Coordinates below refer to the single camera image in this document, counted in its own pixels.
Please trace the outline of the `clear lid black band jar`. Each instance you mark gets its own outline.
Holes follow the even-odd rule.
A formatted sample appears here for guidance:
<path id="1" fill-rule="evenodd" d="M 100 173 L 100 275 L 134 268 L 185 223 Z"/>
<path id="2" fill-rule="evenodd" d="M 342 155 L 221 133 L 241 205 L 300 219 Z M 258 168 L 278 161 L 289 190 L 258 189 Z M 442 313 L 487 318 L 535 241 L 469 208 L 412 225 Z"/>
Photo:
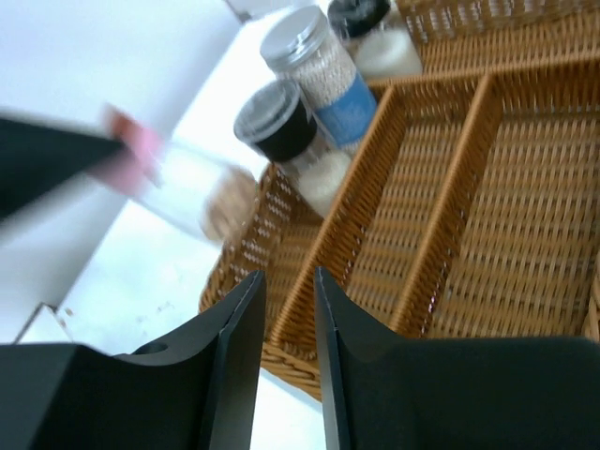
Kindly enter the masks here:
<path id="1" fill-rule="evenodd" d="M 276 80 L 253 94 L 233 133 L 282 170 L 315 213 L 329 214 L 352 160 L 330 145 L 296 81 Z"/>

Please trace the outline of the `silver lid blue label jar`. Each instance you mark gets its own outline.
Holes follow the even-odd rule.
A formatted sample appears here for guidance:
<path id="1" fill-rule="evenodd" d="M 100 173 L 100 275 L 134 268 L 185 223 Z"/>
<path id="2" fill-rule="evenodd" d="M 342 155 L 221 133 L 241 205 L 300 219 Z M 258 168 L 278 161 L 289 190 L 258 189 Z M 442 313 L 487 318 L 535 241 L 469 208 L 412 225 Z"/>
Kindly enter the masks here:
<path id="1" fill-rule="evenodd" d="M 264 37 L 260 54 L 279 78 L 297 81 L 335 146 L 353 155 L 377 111 L 377 101 L 322 10 L 300 7 Z"/>

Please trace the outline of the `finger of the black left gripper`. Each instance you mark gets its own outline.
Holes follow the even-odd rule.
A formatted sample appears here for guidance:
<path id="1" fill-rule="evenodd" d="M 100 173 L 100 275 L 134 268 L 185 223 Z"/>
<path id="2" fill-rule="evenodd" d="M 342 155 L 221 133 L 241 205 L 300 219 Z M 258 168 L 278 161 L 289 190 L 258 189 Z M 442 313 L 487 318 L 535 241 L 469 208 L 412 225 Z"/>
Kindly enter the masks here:
<path id="1" fill-rule="evenodd" d="M 124 152 L 125 143 L 83 130 L 1 118 L 1 219 L 72 176 Z"/>

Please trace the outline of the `small black cap bottle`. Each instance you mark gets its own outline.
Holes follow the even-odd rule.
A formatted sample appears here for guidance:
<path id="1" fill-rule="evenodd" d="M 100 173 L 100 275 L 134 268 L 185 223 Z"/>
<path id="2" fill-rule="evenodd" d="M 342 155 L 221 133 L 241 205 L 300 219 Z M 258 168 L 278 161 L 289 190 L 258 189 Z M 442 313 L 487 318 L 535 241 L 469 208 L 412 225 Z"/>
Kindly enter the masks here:
<path id="1" fill-rule="evenodd" d="M 327 19 L 364 79 L 423 73 L 423 63 L 408 27 L 392 2 L 332 1 Z"/>

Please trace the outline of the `pink lid spice jar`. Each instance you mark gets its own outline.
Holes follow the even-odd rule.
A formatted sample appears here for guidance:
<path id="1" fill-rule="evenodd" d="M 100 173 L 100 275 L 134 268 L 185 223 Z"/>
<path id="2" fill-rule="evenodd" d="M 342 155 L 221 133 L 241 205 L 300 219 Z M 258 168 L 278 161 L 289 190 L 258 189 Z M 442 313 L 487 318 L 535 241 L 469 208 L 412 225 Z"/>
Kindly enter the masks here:
<path id="1" fill-rule="evenodd" d="M 197 238 L 232 241 L 248 225 L 257 195 L 248 169 L 163 139 L 114 107 L 106 123 L 125 150 L 94 172 L 98 180 Z"/>

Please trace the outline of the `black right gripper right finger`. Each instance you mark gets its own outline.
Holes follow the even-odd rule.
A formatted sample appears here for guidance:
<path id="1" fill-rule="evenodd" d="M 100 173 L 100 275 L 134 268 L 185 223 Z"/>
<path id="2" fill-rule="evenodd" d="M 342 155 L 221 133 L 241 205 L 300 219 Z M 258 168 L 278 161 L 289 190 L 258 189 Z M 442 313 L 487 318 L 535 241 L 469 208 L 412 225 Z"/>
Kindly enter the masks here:
<path id="1" fill-rule="evenodd" d="M 314 274 L 330 449 L 595 449 L 599 347 L 584 337 L 402 337 Z"/>

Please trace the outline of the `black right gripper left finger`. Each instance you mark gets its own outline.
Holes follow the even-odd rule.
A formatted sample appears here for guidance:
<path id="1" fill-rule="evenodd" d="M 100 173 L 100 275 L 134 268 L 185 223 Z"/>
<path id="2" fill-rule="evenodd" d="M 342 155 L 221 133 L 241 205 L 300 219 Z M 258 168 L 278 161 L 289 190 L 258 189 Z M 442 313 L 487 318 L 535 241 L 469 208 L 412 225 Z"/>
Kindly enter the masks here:
<path id="1" fill-rule="evenodd" d="M 81 344 L 1 349 L 5 449 L 247 449 L 265 321 L 254 271 L 131 354 Z"/>

